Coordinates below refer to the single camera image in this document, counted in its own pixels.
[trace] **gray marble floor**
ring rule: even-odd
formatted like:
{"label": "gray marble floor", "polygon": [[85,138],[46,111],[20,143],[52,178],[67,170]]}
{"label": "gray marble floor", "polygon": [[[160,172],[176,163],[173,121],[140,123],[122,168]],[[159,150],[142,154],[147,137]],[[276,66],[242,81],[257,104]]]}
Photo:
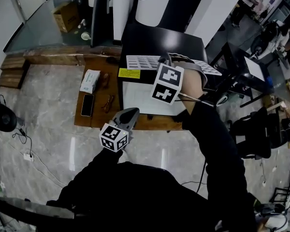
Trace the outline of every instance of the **gray marble floor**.
{"label": "gray marble floor", "polygon": [[[84,67],[33,65],[21,90],[0,90],[7,105],[25,119],[24,130],[32,138],[35,157],[34,162],[25,161],[22,154],[29,150],[30,143],[21,144],[18,137],[12,138],[13,132],[0,132],[1,179],[8,197],[28,198],[38,203],[57,199],[61,187],[101,151],[99,129],[73,124],[83,70]],[[219,108],[221,119],[236,120],[261,107],[256,102],[240,109],[240,103],[245,101],[247,98],[232,97]],[[189,131],[133,133],[134,139],[126,149],[132,162],[163,167],[179,183],[200,180],[204,157]],[[282,146],[276,161],[277,152],[274,150],[270,159],[263,160],[265,187],[260,161],[245,160],[248,190],[262,202],[270,199],[275,187],[283,187],[288,181],[290,153]],[[192,190],[197,185],[186,184]],[[207,197],[205,185],[199,193]]]}

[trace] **person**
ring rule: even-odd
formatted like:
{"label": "person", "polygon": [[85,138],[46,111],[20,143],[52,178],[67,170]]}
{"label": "person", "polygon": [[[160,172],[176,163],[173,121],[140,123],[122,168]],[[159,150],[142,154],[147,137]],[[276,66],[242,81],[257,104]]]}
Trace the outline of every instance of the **person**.
{"label": "person", "polygon": [[238,6],[234,9],[231,15],[231,22],[233,27],[238,27],[240,21],[243,19],[244,14],[250,14],[253,6],[259,4],[259,0],[239,0]]}
{"label": "person", "polygon": [[289,31],[290,31],[290,21],[287,22],[281,22],[279,20],[275,21],[277,25],[279,26],[278,30],[278,36],[275,36],[268,44],[267,48],[265,51],[258,56],[258,59],[261,59],[265,57],[266,55],[282,49],[288,42],[289,40]]}
{"label": "person", "polygon": [[[185,69],[181,92],[202,96],[197,71]],[[114,153],[104,148],[62,189],[58,200],[47,205],[90,214],[87,226],[92,229],[211,232],[220,224],[224,229],[220,231],[257,231],[243,160],[226,126],[211,106],[183,103],[190,114],[183,121],[183,129],[196,137],[207,163],[208,200],[180,185],[167,170],[127,161],[118,164],[123,151]],[[78,225],[77,231],[85,224]]]}

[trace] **smartphone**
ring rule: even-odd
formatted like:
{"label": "smartphone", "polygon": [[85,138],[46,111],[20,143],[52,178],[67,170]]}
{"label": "smartphone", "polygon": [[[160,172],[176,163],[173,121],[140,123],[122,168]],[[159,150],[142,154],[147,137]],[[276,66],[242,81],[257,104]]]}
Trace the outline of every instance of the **smartphone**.
{"label": "smartphone", "polygon": [[85,95],[83,100],[81,116],[91,117],[94,95]]}

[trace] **person's right arm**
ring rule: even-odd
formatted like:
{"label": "person's right arm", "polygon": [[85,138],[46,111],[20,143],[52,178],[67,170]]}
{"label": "person's right arm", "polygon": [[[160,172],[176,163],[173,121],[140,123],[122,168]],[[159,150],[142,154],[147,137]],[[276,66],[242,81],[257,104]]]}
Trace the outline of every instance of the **person's right arm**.
{"label": "person's right arm", "polygon": [[[202,95],[199,73],[185,72],[182,93],[199,98]],[[185,105],[190,118],[183,122],[183,128],[196,137],[205,156],[208,200],[213,213],[229,225],[230,231],[256,231],[253,207],[247,198],[245,168],[234,140],[212,107],[189,101]]]}

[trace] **white pillar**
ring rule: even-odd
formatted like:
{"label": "white pillar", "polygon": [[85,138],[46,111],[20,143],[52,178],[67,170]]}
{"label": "white pillar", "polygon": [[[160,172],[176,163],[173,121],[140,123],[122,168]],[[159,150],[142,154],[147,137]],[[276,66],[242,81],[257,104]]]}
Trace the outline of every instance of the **white pillar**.
{"label": "white pillar", "polygon": [[206,46],[238,0],[201,0],[185,33],[202,38]]}

